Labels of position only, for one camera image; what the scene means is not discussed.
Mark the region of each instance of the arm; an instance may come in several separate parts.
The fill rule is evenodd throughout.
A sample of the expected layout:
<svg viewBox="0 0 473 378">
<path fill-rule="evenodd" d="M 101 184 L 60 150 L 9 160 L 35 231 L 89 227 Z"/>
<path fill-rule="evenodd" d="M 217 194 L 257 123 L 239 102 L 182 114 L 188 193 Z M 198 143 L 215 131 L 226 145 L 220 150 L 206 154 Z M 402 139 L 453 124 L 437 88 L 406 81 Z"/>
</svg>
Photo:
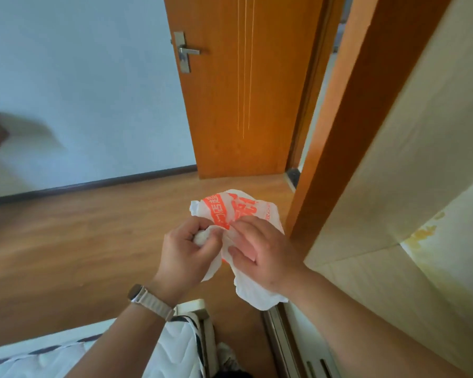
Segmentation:
<svg viewBox="0 0 473 378">
<path fill-rule="evenodd" d="M 252 216 L 233 224 L 256 261 L 230 248 L 234 265 L 258 284 L 288 297 L 324 336 L 348 371 L 366 377 L 465 377 L 456 367 L 308 269 L 269 222 Z"/>
<path fill-rule="evenodd" d="M 194 235 L 214 223 L 193 216 L 165 235 L 161 262 L 147 290 L 170 307 L 205 276 L 222 247 L 222 232 L 212 232 L 199 248 Z M 67 375 L 68 378 L 141 377 L 165 321 L 139 304 L 130 304 Z"/>
</svg>

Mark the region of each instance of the white plastic bag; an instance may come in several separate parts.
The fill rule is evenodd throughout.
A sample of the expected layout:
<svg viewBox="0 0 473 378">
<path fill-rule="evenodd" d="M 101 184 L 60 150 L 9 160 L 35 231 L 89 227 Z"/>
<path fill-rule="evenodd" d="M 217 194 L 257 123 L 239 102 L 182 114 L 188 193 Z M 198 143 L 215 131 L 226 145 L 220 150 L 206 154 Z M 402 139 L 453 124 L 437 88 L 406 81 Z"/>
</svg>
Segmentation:
<svg viewBox="0 0 473 378">
<path fill-rule="evenodd" d="M 284 296 L 266 290 L 236 269 L 233 265 L 233 258 L 228 252 L 228 247 L 235 245 L 249 259 L 256 259 L 253 247 L 229 225 L 229 223 L 238 220 L 241 216 L 254 215 L 265 219 L 280 232 L 284 233 L 275 204 L 263 200 L 254 200 L 252 196 L 240 190 L 227 190 L 206 197 L 200 202 L 191 202 L 189 210 L 191 215 L 208 218 L 215 223 L 215 225 L 208 227 L 205 231 L 198 232 L 193 240 L 196 245 L 202 246 L 207 241 L 213 228 L 217 228 L 217 226 L 224 228 L 221 252 L 210 265 L 203 281 L 214 276 L 224 259 L 232 267 L 235 275 L 234 285 L 237 289 L 236 293 L 241 299 L 247 301 L 260 311 L 267 311 L 279 302 L 287 302 L 287 298 Z"/>
</svg>

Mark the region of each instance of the door lever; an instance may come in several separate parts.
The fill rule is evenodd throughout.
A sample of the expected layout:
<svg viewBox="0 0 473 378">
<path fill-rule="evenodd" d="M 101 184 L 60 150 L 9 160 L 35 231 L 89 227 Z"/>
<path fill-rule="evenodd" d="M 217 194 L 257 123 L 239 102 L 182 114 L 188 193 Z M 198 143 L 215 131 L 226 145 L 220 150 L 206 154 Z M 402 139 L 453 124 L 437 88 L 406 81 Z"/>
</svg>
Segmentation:
<svg viewBox="0 0 473 378">
<path fill-rule="evenodd" d="M 178 52 L 180 54 L 196 54 L 196 55 L 200 54 L 199 50 L 188 49 L 185 46 L 180 46 L 179 49 L 178 49 Z"/>
<path fill-rule="evenodd" d="M 178 62 L 181 68 L 181 73 L 190 73 L 191 68 L 189 67 L 189 54 L 199 55 L 200 51 L 195 49 L 188 49 L 186 47 L 186 39 L 183 31 L 174 31 L 173 37 L 175 38 L 175 45 L 177 47 Z"/>
</svg>

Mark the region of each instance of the mattress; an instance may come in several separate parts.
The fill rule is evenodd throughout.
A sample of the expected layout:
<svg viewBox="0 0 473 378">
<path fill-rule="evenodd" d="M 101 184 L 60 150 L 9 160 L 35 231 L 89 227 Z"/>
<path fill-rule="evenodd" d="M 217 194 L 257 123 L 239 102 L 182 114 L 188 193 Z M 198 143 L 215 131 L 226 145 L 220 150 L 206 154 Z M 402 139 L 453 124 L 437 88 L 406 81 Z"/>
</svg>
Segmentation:
<svg viewBox="0 0 473 378">
<path fill-rule="evenodd" d="M 61 378 L 101 336 L 0 359 L 0 378 Z M 193 313 L 172 318 L 159 337 L 144 378 L 205 377 L 200 323 Z"/>
</svg>

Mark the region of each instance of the wooden floor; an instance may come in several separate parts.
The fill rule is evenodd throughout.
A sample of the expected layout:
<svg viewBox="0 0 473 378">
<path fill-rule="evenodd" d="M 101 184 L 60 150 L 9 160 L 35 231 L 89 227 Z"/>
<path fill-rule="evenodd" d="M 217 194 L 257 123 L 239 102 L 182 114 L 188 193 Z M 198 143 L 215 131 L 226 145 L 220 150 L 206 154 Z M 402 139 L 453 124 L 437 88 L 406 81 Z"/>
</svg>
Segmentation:
<svg viewBox="0 0 473 378">
<path fill-rule="evenodd" d="M 116 317 L 130 286 L 153 276 L 163 235 L 190 201 L 230 188 L 276 203 L 282 219 L 292 200 L 283 175 L 191 173 L 0 206 L 0 345 Z M 255 377 L 274 377 L 260 313 L 233 277 L 223 266 L 185 301 L 204 298 L 217 340 Z"/>
</svg>

